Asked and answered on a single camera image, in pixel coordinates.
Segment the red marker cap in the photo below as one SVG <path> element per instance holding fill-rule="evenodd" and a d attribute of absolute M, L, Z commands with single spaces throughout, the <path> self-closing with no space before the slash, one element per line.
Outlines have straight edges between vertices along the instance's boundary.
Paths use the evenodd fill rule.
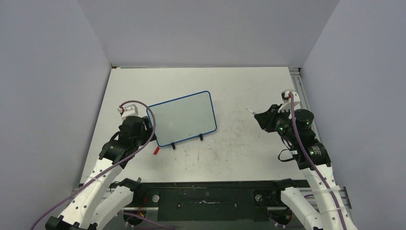
<path fill-rule="evenodd" d="M 160 150 L 160 147 L 156 147 L 156 149 L 155 149 L 155 151 L 154 151 L 154 155 L 157 155 L 157 153 L 159 152 L 159 150 Z"/>

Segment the blue-framed whiteboard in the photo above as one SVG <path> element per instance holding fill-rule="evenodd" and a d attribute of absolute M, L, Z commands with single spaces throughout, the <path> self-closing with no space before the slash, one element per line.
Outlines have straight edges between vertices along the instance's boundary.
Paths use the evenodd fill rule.
<path fill-rule="evenodd" d="M 150 105 L 147 116 L 155 127 L 159 147 L 199 138 L 217 130 L 214 105 L 209 91 L 202 91 Z"/>

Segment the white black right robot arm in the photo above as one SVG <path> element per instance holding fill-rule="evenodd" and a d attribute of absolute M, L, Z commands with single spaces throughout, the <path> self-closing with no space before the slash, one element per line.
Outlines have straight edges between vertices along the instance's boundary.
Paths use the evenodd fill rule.
<path fill-rule="evenodd" d="M 278 133 L 291 145 L 292 159 L 309 184 L 317 207 L 307 201 L 291 179 L 276 181 L 271 200 L 286 205 L 306 230 L 357 229 L 340 196 L 327 150 L 312 130 L 314 114 L 306 109 L 280 112 L 279 108 L 273 104 L 267 111 L 254 114 L 254 118 L 262 130 Z"/>

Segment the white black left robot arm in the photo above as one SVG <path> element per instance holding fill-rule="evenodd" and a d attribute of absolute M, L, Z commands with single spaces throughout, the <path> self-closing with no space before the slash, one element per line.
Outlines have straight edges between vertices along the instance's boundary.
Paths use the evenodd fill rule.
<path fill-rule="evenodd" d="M 113 198 L 103 196 L 128 161 L 154 137 L 147 117 L 125 117 L 118 132 L 103 145 L 85 184 L 65 199 L 70 203 L 57 217 L 49 217 L 45 229 L 100 230 L 125 205 L 138 206 L 143 199 L 139 180 L 125 178 Z"/>

